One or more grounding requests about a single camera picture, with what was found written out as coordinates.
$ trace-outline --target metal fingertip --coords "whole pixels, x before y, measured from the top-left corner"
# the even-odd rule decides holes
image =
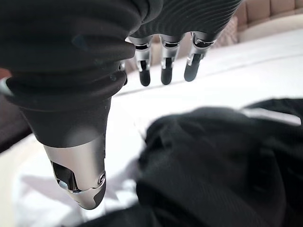
[[[164,85],[168,85],[171,83],[172,79],[172,68],[162,69],[161,72],[161,82]]]
[[[184,79],[187,82],[193,81],[198,73],[199,64],[186,65]]]
[[[147,87],[151,83],[151,76],[149,70],[140,72],[140,82],[143,86]]]

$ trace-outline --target black cloth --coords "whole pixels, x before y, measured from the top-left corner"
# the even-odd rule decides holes
[[[303,120],[303,99],[247,108]],[[146,144],[139,204],[83,227],[303,226],[303,126],[201,108],[157,120]]]

